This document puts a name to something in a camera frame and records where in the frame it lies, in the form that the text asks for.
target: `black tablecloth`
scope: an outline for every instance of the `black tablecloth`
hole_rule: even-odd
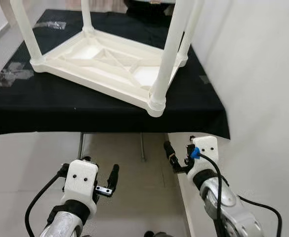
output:
[[[69,39],[83,26],[77,11],[47,10],[39,22],[66,22],[64,30],[34,29],[42,53]],[[93,13],[96,29],[163,48],[170,17]],[[0,134],[32,131],[206,132],[229,138],[225,109],[192,49],[167,93],[160,118],[144,109],[48,73],[10,78],[11,63],[32,73],[24,42],[0,74]]]

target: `white plastic stool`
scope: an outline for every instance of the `white plastic stool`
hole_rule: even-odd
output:
[[[165,48],[161,50],[95,30],[89,0],[82,0],[83,30],[42,55],[22,0],[10,0],[36,72],[48,72],[113,96],[146,109],[153,117],[163,114],[168,87],[178,68],[188,60],[203,2],[195,1],[180,45],[186,4],[185,0],[176,1]]]

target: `blue clip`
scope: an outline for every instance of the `blue clip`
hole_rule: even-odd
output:
[[[200,150],[198,147],[196,147],[194,149],[194,151],[191,153],[190,157],[193,158],[193,159],[200,159],[200,156],[197,155],[198,153],[200,153]]]

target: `black cable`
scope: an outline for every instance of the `black cable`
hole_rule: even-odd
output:
[[[247,200],[246,198],[244,198],[244,197],[242,197],[242,196],[239,196],[239,198],[240,198],[242,201],[245,201],[245,202],[247,202],[247,203],[249,203],[249,204],[252,204],[252,205],[255,205],[255,206],[259,206],[259,207],[263,207],[263,208],[266,208],[266,209],[274,212],[274,213],[276,214],[277,218],[278,218],[278,226],[277,226],[277,234],[276,234],[276,237],[281,237],[283,220],[282,220],[282,216],[280,215],[280,213],[279,213],[276,209],[274,209],[274,208],[272,208],[272,207],[270,207],[270,206],[264,205],[264,204],[260,204],[260,203],[258,203],[258,202],[254,202],[254,201]]]
[[[38,194],[35,196],[35,198],[32,200],[32,202],[30,203],[30,205],[27,208],[26,214],[25,214],[25,224],[26,224],[26,229],[28,232],[28,235],[30,237],[35,237],[34,233],[32,232],[32,229],[30,227],[30,223],[29,223],[29,215],[31,212],[31,209],[34,207],[34,205],[36,204],[36,202],[39,200],[39,198],[42,196],[42,194],[44,194],[44,192],[60,177],[59,172],[43,187],[43,189],[41,189]]]
[[[218,175],[218,204],[217,204],[217,224],[218,224],[218,227],[219,227],[219,231],[220,231],[220,236],[225,236],[225,230],[223,228],[223,225],[222,225],[222,221],[221,221],[221,193],[222,193],[222,175],[221,175],[221,172],[220,172],[220,169],[218,167],[218,165],[212,160],[210,159],[209,157],[203,155],[203,154],[200,154],[198,153],[197,154],[198,156],[204,158],[205,160],[209,161],[212,166],[214,167],[215,171],[217,172],[217,175]]]

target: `black cloth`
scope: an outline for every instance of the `black cloth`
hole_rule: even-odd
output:
[[[170,24],[168,16],[146,17],[120,13],[93,13],[96,29],[163,48]],[[34,29],[42,53],[82,30],[77,11],[46,10],[39,22],[66,22],[64,30]],[[4,67],[25,63],[30,56],[23,42]],[[32,131],[83,132],[206,132],[229,138],[225,109],[192,49],[167,93],[164,114],[153,118],[138,108],[95,90],[48,73],[16,79],[0,87],[0,134]]]

